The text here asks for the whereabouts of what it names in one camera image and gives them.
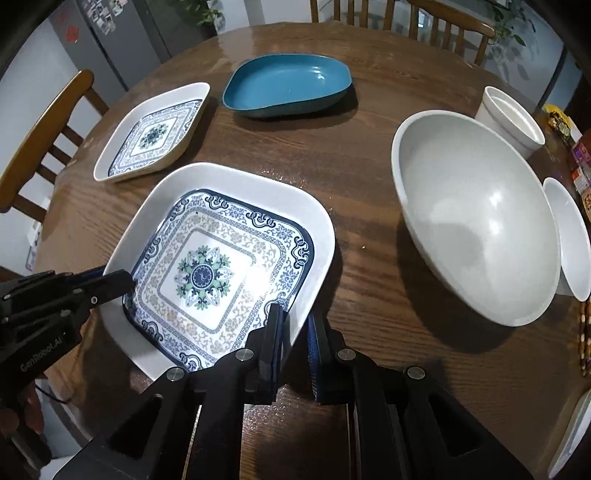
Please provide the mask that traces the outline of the person's left hand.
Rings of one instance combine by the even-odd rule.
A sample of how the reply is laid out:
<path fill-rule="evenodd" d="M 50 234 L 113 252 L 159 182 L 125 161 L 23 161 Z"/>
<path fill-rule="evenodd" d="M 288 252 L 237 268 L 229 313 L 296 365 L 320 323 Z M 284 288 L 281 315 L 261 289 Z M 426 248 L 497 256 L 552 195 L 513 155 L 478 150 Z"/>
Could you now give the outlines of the person's left hand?
<path fill-rule="evenodd" d="M 8 438 L 11 434 L 15 433 L 21 419 L 36 434 L 42 434 L 44 430 L 44 418 L 41 403 L 35 389 L 35 383 L 31 383 L 23 391 L 19 405 L 18 412 L 9 408 L 1 409 L 1 436 Z"/>

